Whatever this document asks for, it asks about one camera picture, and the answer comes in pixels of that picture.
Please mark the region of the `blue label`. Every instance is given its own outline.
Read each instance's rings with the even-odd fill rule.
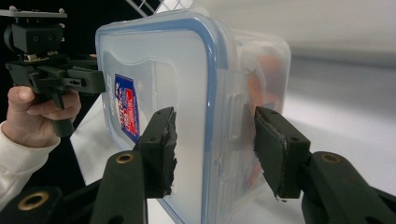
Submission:
[[[116,74],[115,94],[122,131],[135,143],[139,139],[139,113],[134,81]]]

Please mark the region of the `plastic food container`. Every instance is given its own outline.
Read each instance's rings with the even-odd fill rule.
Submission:
[[[96,33],[106,126],[132,149],[152,114],[177,112],[172,194],[177,223],[227,223],[265,187],[253,152],[256,105],[282,111],[290,67],[283,39],[230,31],[193,10],[105,25]]]

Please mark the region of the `finger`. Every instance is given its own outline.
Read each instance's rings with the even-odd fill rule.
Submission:
[[[35,94],[30,87],[13,87],[8,91],[8,109],[22,112],[32,104]]]
[[[42,116],[47,119],[53,119],[53,120],[58,120],[58,119],[74,120],[80,109],[81,109],[81,104],[77,104],[77,105],[69,106],[64,110],[58,110],[48,114],[43,114]]]
[[[68,108],[74,105],[80,105],[79,96],[77,91],[69,91],[65,95],[63,95],[64,100],[64,108]],[[43,115],[54,113],[56,111],[60,111],[61,109],[58,108],[55,103],[50,100],[38,105],[32,105],[29,107],[27,113],[30,115]]]

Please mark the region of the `wire rack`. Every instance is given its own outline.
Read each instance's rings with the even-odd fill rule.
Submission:
[[[189,8],[193,0],[125,0],[142,17],[155,13]]]

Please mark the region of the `white cloth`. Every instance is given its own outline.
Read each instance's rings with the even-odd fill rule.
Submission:
[[[61,142],[55,137],[49,147],[24,147],[3,134],[3,124],[0,124],[0,211],[21,192],[32,173],[46,163],[49,153]]]

